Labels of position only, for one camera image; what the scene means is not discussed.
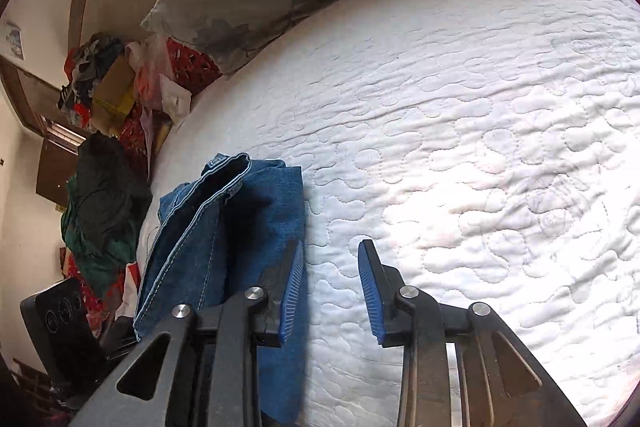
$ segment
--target jeans seam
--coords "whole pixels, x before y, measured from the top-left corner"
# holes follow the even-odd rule
[[[218,203],[218,200],[220,199],[220,197],[216,198],[215,200],[212,200],[209,202],[209,205],[214,204],[214,203]],[[148,309],[151,308],[151,304],[154,301],[154,298],[156,297],[156,294],[158,293],[158,290],[160,288],[160,285],[162,284],[162,281],[164,280],[164,276],[166,276],[167,272],[169,272],[169,269],[171,268],[172,264],[175,261],[175,258],[178,257],[178,252],[182,249],[182,247],[184,246],[187,238],[189,237],[189,235],[191,235],[191,232],[193,232],[193,230],[197,227],[198,223],[200,222],[200,220],[202,219],[202,216],[204,216],[204,210],[203,207],[201,206],[198,209],[198,219],[196,219],[196,221],[189,226],[189,233],[187,233],[187,231],[185,230],[182,233],[182,237],[180,238],[182,241],[180,242],[180,247],[177,248],[175,250],[175,255],[172,257],[171,262],[169,263],[169,266],[166,267],[166,270],[164,271],[164,273],[162,274],[162,277],[160,278],[160,280],[158,281],[157,285],[154,285],[154,288],[152,289],[152,292],[149,293],[147,299],[148,305],[145,306],[145,310],[142,313],[142,315],[140,315],[140,320],[138,321],[138,324],[140,324],[140,322],[145,318],[146,312],[148,312]]]
[[[183,187],[183,188],[182,188],[182,190],[180,191],[180,194],[182,194],[182,193],[183,193],[185,190],[187,190],[187,189],[189,189],[189,190],[191,190],[191,189],[195,189],[195,187],[196,187],[196,185],[197,185],[197,181],[199,181],[199,180],[196,180],[195,182],[193,182],[193,183],[191,183],[191,184],[188,184],[188,185],[186,185],[185,187]],[[160,223],[160,229],[158,230],[158,233],[156,233],[156,237],[154,238],[154,241],[153,241],[153,243],[151,244],[151,248],[146,252],[146,259],[145,259],[145,271],[144,271],[144,273],[146,273],[146,267],[147,267],[147,266],[148,266],[148,264],[149,264],[149,261],[150,261],[150,258],[151,258],[151,253],[154,251],[154,248],[156,247],[156,243],[158,242],[158,240],[159,240],[159,238],[160,238],[160,235],[161,235],[161,234],[162,234],[162,232],[164,232],[164,230],[166,229],[166,226],[165,226],[165,225],[166,225],[166,224],[167,224],[167,222],[169,221],[169,218],[173,215],[173,213],[174,213],[174,210],[175,210],[176,206],[178,206],[178,205],[173,204],[173,206],[171,207],[171,209],[170,209],[170,210],[169,210],[169,212],[167,213],[166,218],[164,219],[164,222],[163,222],[163,223]],[[169,266],[166,268],[167,270],[169,270],[169,268],[171,268],[171,265],[174,263],[174,259],[175,259],[175,257],[174,257],[174,258],[172,258],[171,263],[169,263]],[[160,285],[160,283],[161,283],[161,282],[162,282],[162,280],[164,279],[164,275],[165,275],[165,274],[162,274],[162,279],[159,281],[158,285]],[[144,281],[144,276],[143,276],[143,280],[140,282],[140,291],[142,290],[142,286],[143,286],[144,282],[145,282],[145,281]],[[138,318],[138,314],[136,313],[136,318],[135,318],[134,322],[135,322],[135,323],[137,323],[137,324],[140,324],[140,321],[142,321],[142,319],[144,319],[144,318],[145,318],[146,312],[148,311],[149,307],[151,306],[151,302],[153,302],[153,299],[151,299],[151,300],[148,302],[148,305],[147,305],[147,306],[145,306],[145,303],[146,303],[146,301],[147,301],[147,299],[148,299],[149,297],[150,297],[150,295],[149,295],[149,296],[147,296],[147,298],[145,299],[145,302],[143,302],[143,303],[142,303],[142,307],[143,307],[143,310],[144,310],[144,311],[143,311],[143,310],[140,310],[140,312],[142,312],[142,315],[140,316],[140,318]]]
[[[202,293],[200,294],[200,300],[198,301],[198,307],[196,309],[200,309],[202,306],[202,301],[204,301],[204,291],[207,289],[207,285],[209,285],[209,275],[211,274],[211,261],[213,259],[213,249],[216,245],[216,240],[211,241],[211,252],[209,253],[209,266],[207,266],[207,276],[205,277],[204,284],[202,285]]]
[[[178,200],[178,198],[180,198],[187,190],[189,190],[191,188],[191,183],[188,185],[185,185],[182,190],[180,190],[180,192],[178,192],[175,195],[174,201],[171,202],[171,206],[172,208],[176,207],[177,205],[179,205],[180,203],[182,203],[182,200],[180,200],[178,203],[176,203],[176,201]]]

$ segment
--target blue gripper pad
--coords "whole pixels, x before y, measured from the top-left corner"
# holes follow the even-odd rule
[[[373,277],[373,270],[371,269],[364,243],[360,243],[358,247],[358,272],[360,273],[364,299],[367,303],[371,332],[378,339],[378,343],[382,344],[386,336],[382,313],[382,298],[376,285],[376,280]]]
[[[278,336],[280,342],[284,344],[293,329],[293,319],[296,316],[296,308],[298,307],[298,298],[300,297],[300,284],[305,271],[305,256],[303,254],[302,241],[298,241],[296,253],[293,256],[291,264],[291,272],[287,286],[282,296],[280,304],[280,328],[278,328]]]

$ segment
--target plastic bag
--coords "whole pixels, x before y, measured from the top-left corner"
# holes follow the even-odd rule
[[[149,109],[162,111],[161,76],[174,80],[166,37],[154,34],[142,42],[131,42],[125,57],[136,72],[133,88],[136,100]]]
[[[175,124],[179,124],[191,110],[191,92],[160,75],[162,90],[162,110]]]

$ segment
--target white bedsheet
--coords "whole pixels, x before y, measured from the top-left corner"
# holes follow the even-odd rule
[[[640,8],[633,0],[341,0],[209,87],[158,198],[217,152],[303,168],[305,423],[396,423],[356,248],[444,303],[482,299],[591,426],[640,377]]]

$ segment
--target clothing heap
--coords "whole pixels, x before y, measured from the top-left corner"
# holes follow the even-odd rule
[[[136,262],[151,191],[130,169],[117,140],[100,132],[78,148],[78,168],[67,190],[62,238],[84,280],[105,299],[127,264]]]
[[[65,61],[69,84],[60,92],[58,109],[70,124],[95,131],[89,122],[94,90],[123,51],[124,42],[104,34],[95,34],[87,44],[69,51]]]

